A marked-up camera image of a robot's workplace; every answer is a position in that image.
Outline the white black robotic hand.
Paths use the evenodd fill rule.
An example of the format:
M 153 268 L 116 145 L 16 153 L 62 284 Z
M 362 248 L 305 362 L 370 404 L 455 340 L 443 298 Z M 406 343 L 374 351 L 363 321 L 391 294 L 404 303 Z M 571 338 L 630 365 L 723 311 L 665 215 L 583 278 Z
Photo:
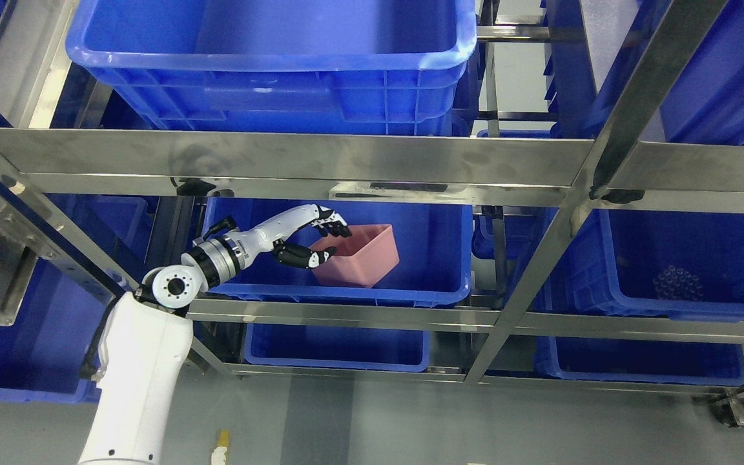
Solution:
M 242 252 L 244 266 L 250 267 L 262 253 L 271 253 L 274 259 L 287 267 L 314 269 L 325 264 L 336 253 L 336 247 L 323 251 L 289 242 L 298 231 L 310 227 L 321 236 L 352 235 L 342 215 L 318 204 L 302 204 L 281 212 L 245 232 L 230 232 L 229 236 Z

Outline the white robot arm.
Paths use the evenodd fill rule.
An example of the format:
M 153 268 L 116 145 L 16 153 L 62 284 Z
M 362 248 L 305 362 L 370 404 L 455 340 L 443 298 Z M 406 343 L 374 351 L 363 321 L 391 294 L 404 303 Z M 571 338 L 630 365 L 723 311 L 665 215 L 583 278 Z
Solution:
M 132 292 L 119 298 L 98 342 L 101 391 L 80 464 L 156 464 L 178 373 L 189 354 L 194 324 L 174 310 L 189 305 L 211 286 L 198 259 L 149 272 L 139 291 L 151 289 L 154 303 Z

